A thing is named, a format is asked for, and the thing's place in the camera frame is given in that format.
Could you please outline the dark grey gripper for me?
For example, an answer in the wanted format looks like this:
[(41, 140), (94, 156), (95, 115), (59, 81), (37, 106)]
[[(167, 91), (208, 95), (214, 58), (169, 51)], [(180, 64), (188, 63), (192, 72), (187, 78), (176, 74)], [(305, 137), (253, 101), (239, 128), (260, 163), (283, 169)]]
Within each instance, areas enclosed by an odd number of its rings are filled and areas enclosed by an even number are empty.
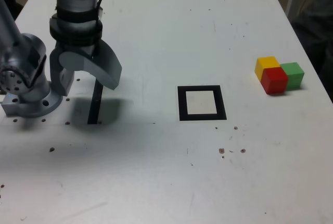
[(119, 85), (122, 66), (112, 48), (102, 39), (84, 46), (57, 41), (49, 62), (52, 88), (61, 96), (68, 96), (74, 71), (91, 74), (111, 90)]

